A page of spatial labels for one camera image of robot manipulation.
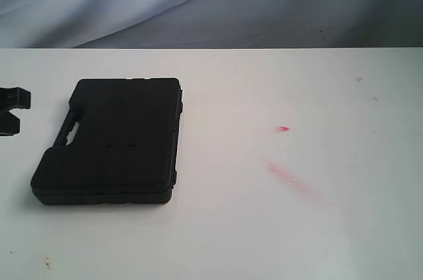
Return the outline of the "white backdrop cloth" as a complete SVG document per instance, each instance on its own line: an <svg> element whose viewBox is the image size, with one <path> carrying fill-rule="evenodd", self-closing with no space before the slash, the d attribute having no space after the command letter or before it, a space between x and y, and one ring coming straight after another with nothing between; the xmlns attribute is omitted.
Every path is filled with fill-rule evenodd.
<svg viewBox="0 0 423 280"><path fill-rule="evenodd" d="M422 45L422 0L1 0L4 48Z"/></svg>

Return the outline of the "black plastic tool case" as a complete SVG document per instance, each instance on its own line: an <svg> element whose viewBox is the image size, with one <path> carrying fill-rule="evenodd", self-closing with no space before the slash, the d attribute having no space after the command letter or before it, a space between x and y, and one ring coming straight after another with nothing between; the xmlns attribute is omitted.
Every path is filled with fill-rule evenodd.
<svg viewBox="0 0 423 280"><path fill-rule="evenodd" d="M176 184L176 78L82 79L31 179L45 205L164 204Z"/></svg>

